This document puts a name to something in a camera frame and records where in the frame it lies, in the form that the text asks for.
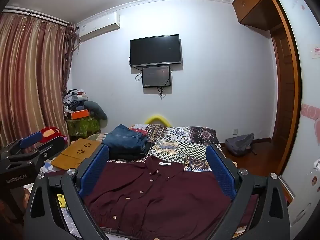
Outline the white wardrobe sliding door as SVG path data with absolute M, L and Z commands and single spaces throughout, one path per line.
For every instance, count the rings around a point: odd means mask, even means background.
M 291 238 L 306 225 L 319 202 L 319 23 L 305 0 L 279 0 L 297 45 L 302 80 L 300 120 L 282 174 L 293 192 Z

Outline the red plush toy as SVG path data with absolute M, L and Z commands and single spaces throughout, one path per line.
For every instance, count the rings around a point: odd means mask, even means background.
M 40 130 L 42 137 L 40 143 L 44 144 L 50 140 L 53 140 L 57 137 L 62 137 L 65 141 L 65 144 L 68 142 L 68 138 L 64 136 L 57 127 L 45 127 Z

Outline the orange box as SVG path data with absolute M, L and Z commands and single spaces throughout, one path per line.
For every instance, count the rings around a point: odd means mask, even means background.
M 89 111 L 87 109 L 83 109 L 80 111 L 74 111 L 71 113 L 71 119 L 76 120 L 76 119 L 81 119 L 89 116 Z

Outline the grey backpack on floor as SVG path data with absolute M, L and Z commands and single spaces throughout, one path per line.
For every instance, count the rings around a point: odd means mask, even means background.
M 225 140 L 225 147 L 231 155 L 241 157 L 251 152 L 254 134 L 240 135 Z

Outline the small black wall monitor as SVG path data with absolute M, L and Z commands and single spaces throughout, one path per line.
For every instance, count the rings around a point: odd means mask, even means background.
M 170 87 L 170 66 L 143 67 L 142 85 L 143 88 Z

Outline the wooden overhead cabinet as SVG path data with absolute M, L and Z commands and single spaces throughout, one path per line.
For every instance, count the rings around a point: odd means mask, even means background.
M 233 7 L 242 25 L 267 31 L 281 24 L 273 0 L 234 0 Z

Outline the striped red beige curtain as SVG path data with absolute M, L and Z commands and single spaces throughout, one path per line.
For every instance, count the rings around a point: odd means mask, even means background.
M 1 14 L 1 145 L 46 127 L 67 135 L 63 95 L 75 25 Z

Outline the folded blue jeans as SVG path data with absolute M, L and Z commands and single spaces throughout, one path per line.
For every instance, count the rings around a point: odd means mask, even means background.
M 103 144 L 107 146 L 108 149 L 115 146 L 142 147 L 145 142 L 148 142 L 146 135 L 133 131 L 122 124 L 119 124 L 114 130 L 107 133 L 103 139 Z

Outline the patchwork patterned bed cover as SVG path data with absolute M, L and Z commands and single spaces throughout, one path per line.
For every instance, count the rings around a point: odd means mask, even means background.
M 209 143 L 215 146 L 219 144 L 213 129 L 149 125 L 143 134 L 151 142 L 146 157 L 135 161 L 108 159 L 107 163 L 143 163 L 148 157 L 154 156 L 165 163 L 182 164 L 186 172 L 212 172 L 206 161 L 206 148 Z

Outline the black wall television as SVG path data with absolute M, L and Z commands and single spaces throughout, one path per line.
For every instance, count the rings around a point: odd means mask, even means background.
M 144 67 L 182 63 L 178 34 L 130 40 L 130 66 Z

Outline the maroon button shirt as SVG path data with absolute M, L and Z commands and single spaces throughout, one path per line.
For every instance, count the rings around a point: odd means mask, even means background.
M 100 227 L 136 239 L 205 239 L 231 204 L 212 172 L 154 156 L 107 163 L 84 201 Z

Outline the wooden door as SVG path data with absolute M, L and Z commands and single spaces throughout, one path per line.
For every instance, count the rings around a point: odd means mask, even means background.
M 271 30 L 277 64 L 277 113 L 273 132 L 273 144 L 278 154 L 279 164 L 277 171 L 283 167 L 283 159 L 286 158 L 285 148 L 289 141 L 291 131 L 293 109 L 295 103 L 295 81 L 293 61 L 289 41 L 282 24 Z

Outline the white air conditioner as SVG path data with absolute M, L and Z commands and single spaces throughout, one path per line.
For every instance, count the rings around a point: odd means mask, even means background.
M 97 36 L 120 29 L 120 15 L 113 12 L 108 15 L 85 20 L 78 24 L 79 40 L 90 40 Z

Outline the wooden lap desk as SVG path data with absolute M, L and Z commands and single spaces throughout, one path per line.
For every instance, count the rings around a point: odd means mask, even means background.
M 81 162 L 89 158 L 100 144 L 98 141 L 78 139 L 52 160 L 51 164 L 62 170 L 78 168 Z

